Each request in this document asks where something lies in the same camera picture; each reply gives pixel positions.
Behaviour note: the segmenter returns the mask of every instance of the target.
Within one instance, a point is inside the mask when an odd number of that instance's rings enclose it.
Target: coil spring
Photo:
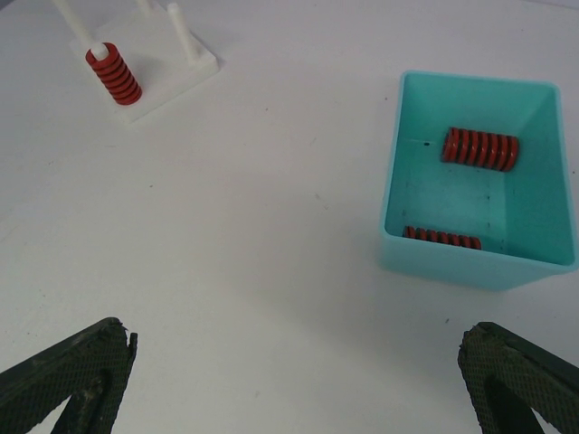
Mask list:
[[[143,94],[127,64],[120,56],[117,47],[110,42],[104,43],[109,55],[102,61],[97,61],[90,50],[85,59],[99,76],[112,98],[121,106],[128,106],[138,101]]]
[[[477,237],[468,237],[466,235],[456,235],[439,231],[425,230],[423,228],[414,228],[406,226],[403,236],[414,240],[423,240],[439,242],[440,244],[450,244],[452,246],[467,247],[470,249],[482,250],[482,245]]]
[[[453,127],[444,139],[442,161],[508,172],[518,149],[516,137]]]

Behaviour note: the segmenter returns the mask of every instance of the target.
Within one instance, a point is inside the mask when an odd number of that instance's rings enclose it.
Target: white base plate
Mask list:
[[[86,51],[79,41],[71,42],[72,50],[97,83],[102,96],[127,123],[141,118],[219,71],[215,56],[193,35],[191,38],[200,47],[200,56],[195,65],[187,63],[169,14],[157,3],[152,3],[150,16],[144,16],[137,9],[116,17],[94,33],[96,41],[117,45],[120,55],[135,75],[143,90],[142,97],[135,104],[117,104],[84,59]]]

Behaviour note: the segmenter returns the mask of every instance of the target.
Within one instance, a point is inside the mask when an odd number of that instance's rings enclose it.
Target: red coil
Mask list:
[[[109,50],[107,58],[97,61],[92,52],[88,50],[85,56],[87,63],[97,73],[102,84],[105,85],[118,104],[128,106],[137,102],[143,91],[123,58],[120,57],[117,47],[110,42],[104,44]]]
[[[442,161],[508,172],[518,149],[516,137],[453,127],[444,139]]]
[[[440,244],[450,244],[452,246],[467,247],[469,249],[482,250],[482,244],[477,237],[468,237],[466,235],[456,235],[454,233],[437,232],[425,230],[423,228],[413,228],[406,226],[403,236],[414,240],[423,240],[430,242],[439,242]]]

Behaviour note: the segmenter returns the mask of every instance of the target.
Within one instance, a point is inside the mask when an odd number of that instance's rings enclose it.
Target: white peg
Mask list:
[[[90,52],[97,61],[104,61],[107,57],[109,57],[109,49],[102,42],[94,43],[90,47]]]
[[[66,21],[66,24],[68,24],[71,30],[74,32],[82,47],[85,50],[88,50],[92,44],[94,44],[94,40],[92,39],[92,36],[90,36],[89,29],[85,27],[79,16],[74,13],[66,0],[52,0],[52,2],[61,13],[64,21]]]
[[[175,27],[177,37],[183,47],[187,61],[190,65],[195,64],[199,59],[199,48],[191,37],[187,24],[185,24],[185,17],[183,16],[181,7],[179,7],[177,3],[170,3],[167,5],[166,11],[169,12],[169,16],[171,17],[171,21],[173,22],[173,26]]]
[[[153,6],[149,0],[137,0],[137,5],[144,16],[150,16],[153,12]]]

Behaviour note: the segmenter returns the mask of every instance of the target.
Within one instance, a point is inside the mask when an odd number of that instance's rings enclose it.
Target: plastic container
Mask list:
[[[558,88],[407,71],[381,218],[397,272],[502,290],[577,269]],[[449,127],[516,136],[510,172],[443,163]],[[483,250],[403,238],[404,226],[479,237]]]

